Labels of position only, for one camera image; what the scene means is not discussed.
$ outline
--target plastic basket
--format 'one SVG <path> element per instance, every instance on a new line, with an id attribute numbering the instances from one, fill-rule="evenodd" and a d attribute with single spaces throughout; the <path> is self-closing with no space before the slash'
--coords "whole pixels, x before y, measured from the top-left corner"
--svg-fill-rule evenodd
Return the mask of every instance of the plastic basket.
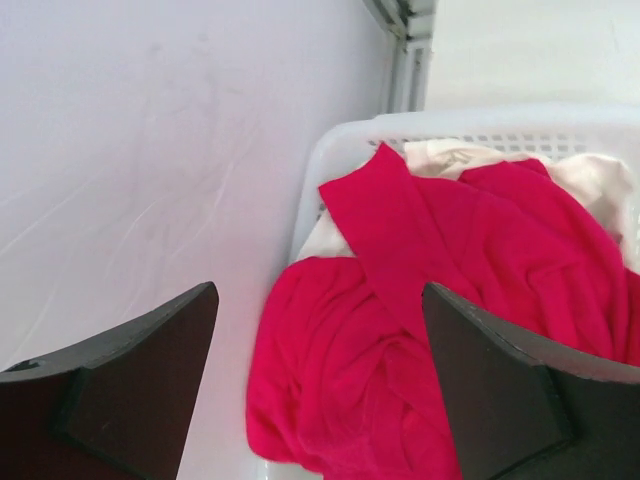
<path id="1" fill-rule="evenodd" d="M 553 160 L 586 151 L 624 160 L 640 177 L 640 108 L 531 104 L 382 115 L 340 125 L 316 146 L 302 187 L 289 260 L 294 261 L 322 210 L 318 186 L 367 161 L 381 142 L 398 152 L 409 141 L 458 138 L 504 152 L 536 152 Z M 630 205 L 636 231 L 640 196 Z"/>

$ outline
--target clothing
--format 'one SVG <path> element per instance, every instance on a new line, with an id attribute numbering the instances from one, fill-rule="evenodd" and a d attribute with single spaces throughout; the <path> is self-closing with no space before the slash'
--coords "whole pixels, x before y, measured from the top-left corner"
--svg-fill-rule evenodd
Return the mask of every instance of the clothing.
<path id="1" fill-rule="evenodd" d="M 464 171 L 500 161 L 519 161 L 527 153 L 504 153 L 455 139 L 405 144 L 407 166 L 421 177 L 456 180 Z M 630 201 L 635 192 L 633 175 L 613 157 L 580 154 L 559 162 L 538 155 L 553 181 L 569 192 L 618 242 L 627 266 L 638 269 L 635 222 Z M 328 212 L 324 212 L 303 245 L 298 260 L 311 256 L 353 255 Z"/>
<path id="2" fill-rule="evenodd" d="M 461 480 L 421 312 L 428 282 L 640 364 L 627 341 L 640 282 L 539 161 L 419 178 L 383 145 L 320 193 L 355 257 L 297 262 L 269 295 L 247 390 L 259 455 L 327 480 Z"/>

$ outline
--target pink towel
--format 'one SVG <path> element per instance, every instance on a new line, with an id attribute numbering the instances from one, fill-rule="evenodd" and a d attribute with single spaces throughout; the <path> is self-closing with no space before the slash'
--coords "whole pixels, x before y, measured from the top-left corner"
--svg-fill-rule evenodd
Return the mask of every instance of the pink towel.
<path id="1" fill-rule="evenodd" d="M 427 282 L 640 364 L 638 277 L 538 161 L 454 182 L 412 177 L 382 146 L 320 191 L 356 258 L 294 264 L 267 300 L 247 393 L 259 455 L 327 480 L 461 479 L 421 312 Z"/>

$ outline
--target white wall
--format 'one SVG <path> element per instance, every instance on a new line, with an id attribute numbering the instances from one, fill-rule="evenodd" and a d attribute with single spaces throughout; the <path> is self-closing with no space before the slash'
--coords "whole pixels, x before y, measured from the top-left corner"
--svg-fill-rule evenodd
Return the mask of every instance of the white wall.
<path id="1" fill-rule="evenodd" d="M 180 478 L 253 479 L 244 386 L 304 162 L 377 113 L 360 0 L 0 3 L 0 368 L 212 279 Z"/>
<path id="2" fill-rule="evenodd" d="M 640 3 L 438 0 L 426 106 L 640 104 Z"/>

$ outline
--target cream fabric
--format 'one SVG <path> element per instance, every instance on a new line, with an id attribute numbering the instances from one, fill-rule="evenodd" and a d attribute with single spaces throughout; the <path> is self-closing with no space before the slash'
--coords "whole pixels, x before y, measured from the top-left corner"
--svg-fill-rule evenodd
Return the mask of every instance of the cream fabric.
<path id="1" fill-rule="evenodd" d="M 529 152 L 505 153 L 456 139 L 428 140 L 405 144 L 407 166 L 421 177 L 457 180 L 471 168 L 501 161 L 531 158 Z M 636 270 L 635 222 L 631 200 L 635 180 L 625 164 L 607 155 L 585 153 L 553 162 L 535 154 L 553 181 L 570 193 L 616 239 L 627 266 Z M 325 211 L 298 254 L 307 257 L 353 256 L 340 231 Z"/>

